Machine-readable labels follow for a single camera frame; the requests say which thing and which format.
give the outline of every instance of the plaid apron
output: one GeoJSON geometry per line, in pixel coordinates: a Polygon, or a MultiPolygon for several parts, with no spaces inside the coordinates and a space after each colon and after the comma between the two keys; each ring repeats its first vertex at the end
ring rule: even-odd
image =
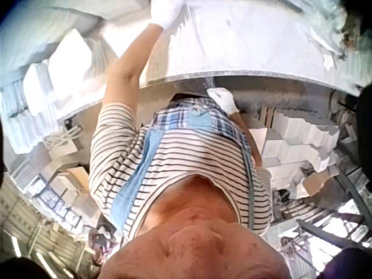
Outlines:
{"type": "Polygon", "coordinates": [[[118,230],[123,230],[135,197],[141,187],[156,150],[167,130],[196,129],[222,135],[234,141],[241,148],[249,184],[249,228],[254,225],[254,193],[252,180],[251,147],[239,127],[228,119],[219,105],[210,98],[187,98],[171,102],[166,108],[154,114],[144,141],[144,155],[134,174],[117,193],[110,212],[110,218],[118,230]]]}

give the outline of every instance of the fluorescent light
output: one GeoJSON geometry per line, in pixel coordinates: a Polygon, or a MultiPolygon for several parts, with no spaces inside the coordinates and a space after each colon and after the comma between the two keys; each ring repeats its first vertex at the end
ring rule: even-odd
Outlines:
{"type": "Polygon", "coordinates": [[[53,270],[48,266],[47,262],[44,260],[44,258],[42,257],[42,254],[40,253],[36,253],[36,256],[39,258],[40,262],[42,263],[42,265],[44,266],[44,268],[47,270],[47,272],[49,273],[49,275],[54,278],[54,279],[57,279],[57,275],[53,272],[53,270]]]}
{"type": "Polygon", "coordinates": [[[67,269],[63,269],[63,271],[69,276],[71,279],[74,279],[74,275],[72,275],[71,272],[69,272],[67,269]]]}
{"type": "Polygon", "coordinates": [[[22,257],[21,250],[19,249],[19,246],[18,246],[17,238],[12,237],[12,242],[13,242],[13,249],[16,252],[17,257],[22,257]]]}

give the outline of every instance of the white glove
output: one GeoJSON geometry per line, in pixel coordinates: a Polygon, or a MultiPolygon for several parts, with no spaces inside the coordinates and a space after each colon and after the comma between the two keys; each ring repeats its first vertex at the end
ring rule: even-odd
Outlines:
{"type": "Polygon", "coordinates": [[[239,110],[235,106],[232,93],[226,88],[209,88],[207,92],[228,116],[233,113],[239,113],[239,110]]]}
{"type": "Polygon", "coordinates": [[[151,19],[149,23],[154,23],[167,29],[180,14],[185,0],[152,0],[151,19]]]}

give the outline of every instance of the person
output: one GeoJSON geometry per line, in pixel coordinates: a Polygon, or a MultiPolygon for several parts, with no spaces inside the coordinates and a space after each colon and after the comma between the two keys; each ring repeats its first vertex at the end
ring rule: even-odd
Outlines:
{"type": "Polygon", "coordinates": [[[114,236],[115,231],[116,229],[104,215],[99,217],[97,226],[89,230],[88,246],[94,251],[92,255],[94,265],[103,265],[114,248],[117,247],[118,243],[114,236]]]}
{"type": "Polygon", "coordinates": [[[290,278],[259,236],[271,219],[270,173],[231,92],[183,92],[135,130],[140,75],[184,3],[152,1],[148,26],[108,72],[90,191],[128,243],[98,278],[290,278]]]}

